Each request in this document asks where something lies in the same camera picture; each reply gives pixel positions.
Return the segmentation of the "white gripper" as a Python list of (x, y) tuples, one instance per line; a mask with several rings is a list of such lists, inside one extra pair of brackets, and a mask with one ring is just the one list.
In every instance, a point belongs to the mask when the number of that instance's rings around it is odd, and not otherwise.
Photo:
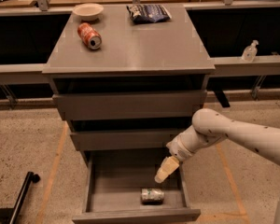
[(185, 161), (192, 157), (199, 149), (208, 145), (205, 135), (198, 133), (192, 126), (184, 132), (178, 134), (166, 147), (169, 149), (171, 157), (166, 157), (161, 163), (161, 167), (155, 175), (155, 181), (162, 183), (178, 167), (180, 161)]

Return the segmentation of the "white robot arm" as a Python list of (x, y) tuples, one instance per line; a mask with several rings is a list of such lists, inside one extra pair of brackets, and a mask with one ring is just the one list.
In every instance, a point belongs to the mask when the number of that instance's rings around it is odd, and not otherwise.
[[(225, 139), (280, 166), (279, 128), (229, 119), (213, 109), (202, 108), (193, 115), (191, 125), (166, 145), (171, 156), (161, 163), (155, 181), (162, 183), (198, 150)], [(280, 198), (273, 224), (280, 224)]]

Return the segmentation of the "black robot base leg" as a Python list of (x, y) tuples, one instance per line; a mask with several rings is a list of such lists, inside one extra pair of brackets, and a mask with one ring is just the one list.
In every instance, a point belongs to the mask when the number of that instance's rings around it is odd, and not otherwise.
[(14, 206), (12, 208), (0, 208), (0, 224), (16, 224), (30, 185), (39, 181), (40, 176), (38, 174), (34, 172), (26, 174)]

